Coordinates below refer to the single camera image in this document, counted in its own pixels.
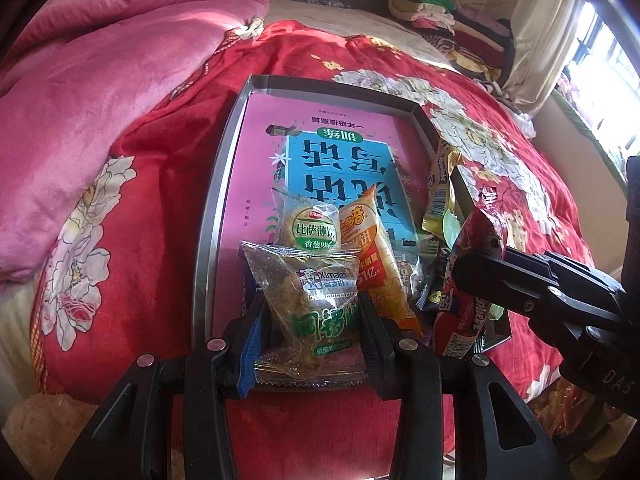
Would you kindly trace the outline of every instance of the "rice cracker package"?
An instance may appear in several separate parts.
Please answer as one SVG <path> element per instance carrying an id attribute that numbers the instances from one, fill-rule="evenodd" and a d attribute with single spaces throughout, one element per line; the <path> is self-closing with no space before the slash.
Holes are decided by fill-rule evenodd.
<path id="1" fill-rule="evenodd" d="M 371 296 L 378 314 L 393 319 L 402 330 L 422 335 L 417 317 L 409 307 L 394 252 L 376 207 L 376 186 L 340 209 L 342 243 L 360 248 L 358 290 Z"/>
<path id="2" fill-rule="evenodd" d="M 506 237 L 506 225 L 490 212 L 475 208 L 466 219 L 449 255 L 433 326 L 430 345 L 437 355 L 463 358 L 478 338 L 491 307 L 488 301 L 458 290 L 451 275 L 456 259 L 469 251 L 503 258 Z"/>
<path id="3" fill-rule="evenodd" d="M 451 172 L 462 161 L 460 151 L 446 140 L 440 139 L 436 159 L 427 180 L 429 203 L 422 218 L 422 228 L 430 233 L 442 236 L 442 219 L 445 211 L 453 214 L 456 205 Z"/>

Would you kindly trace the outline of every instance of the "pink plush comforter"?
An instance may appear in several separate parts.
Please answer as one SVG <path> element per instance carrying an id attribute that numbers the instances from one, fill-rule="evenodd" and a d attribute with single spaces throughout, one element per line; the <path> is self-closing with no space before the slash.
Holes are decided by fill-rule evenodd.
<path id="1" fill-rule="evenodd" d="M 42 7 L 0 63 L 0 286 L 42 264 L 123 129 L 201 65 L 226 30 L 264 16 L 268 5 L 50 0 Z"/>

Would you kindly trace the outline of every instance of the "curtain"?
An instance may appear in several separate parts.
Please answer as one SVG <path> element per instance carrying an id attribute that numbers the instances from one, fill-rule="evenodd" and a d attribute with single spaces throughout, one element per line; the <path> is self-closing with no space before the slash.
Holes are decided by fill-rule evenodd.
<path id="1" fill-rule="evenodd" d="M 518 0 L 511 17 L 516 47 L 503 90 L 533 116 L 554 89 L 569 54 L 584 0 Z"/>

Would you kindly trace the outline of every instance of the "red blanket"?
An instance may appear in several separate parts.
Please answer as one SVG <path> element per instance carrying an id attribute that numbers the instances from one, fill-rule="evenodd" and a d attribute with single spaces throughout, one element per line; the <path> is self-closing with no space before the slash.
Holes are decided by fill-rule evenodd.
<path id="1" fill-rule="evenodd" d="M 465 156 L 461 173 L 471 195 L 477 199 L 479 189 L 497 187 L 512 246 L 591 263 L 562 180 L 495 100 L 466 77 L 380 40 L 338 38 L 297 22 L 275 23 L 255 42 L 225 46 L 120 136 L 65 225 L 34 310 L 33 357 L 43 390 L 97 402 L 137 355 L 164 359 L 190 351 L 193 266 L 210 170 L 229 111 L 251 74 L 335 80 L 419 102 Z M 45 323 L 56 327 L 47 336 Z M 490 355 L 518 393 L 531 397 L 549 382 L 560 358 L 524 318 L 512 315 L 511 325 L 512 340 Z M 398 411 L 397 402 L 377 400 L 368 386 L 252 392 L 243 402 L 228 402 L 239 476 L 386 474 Z M 445 426 L 451 450 L 450 402 Z"/>

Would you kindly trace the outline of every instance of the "metal screw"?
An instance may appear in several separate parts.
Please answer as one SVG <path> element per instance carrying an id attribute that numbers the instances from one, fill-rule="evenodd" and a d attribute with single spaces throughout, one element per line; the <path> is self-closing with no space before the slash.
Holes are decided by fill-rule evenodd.
<path id="1" fill-rule="evenodd" d="M 471 357 L 471 361 L 476 366 L 485 367 L 489 365 L 489 363 L 491 362 L 491 359 L 489 359 L 484 354 L 473 354 L 473 356 Z"/>
<path id="2" fill-rule="evenodd" d="M 212 352 L 220 352 L 221 350 L 224 350 L 225 347 L 226 342 L 224 339 L 216 338 L 207 343 L 207 349 L 211 350 Z"/>
<path id="3" fill-rule="evenodd" d="M 602 334 L 600 333 L 600 330 L 598 330 L 597 328 L 593 327 L 593 326 L 588 326 L 587 327 L 587 334 L 589 334 L 591 337 L 593 337 L 594 339 L 601 339 L 602 338 Z"/>
<path id="4" fill-rule="evenodd" d="M 136 364 L 141 368 L 146 368 L 154 363 L 154 357 L 151 354 L 142 354 Z"/>
<path id="5" fill-rule="evenodd" d="M 418 343 L 414 339 L 409 339 L 405 337 L 398 342 L 398 346 L 402 350 L 407 350 L 408 352 L 413 352 L 418 349 Z"/>

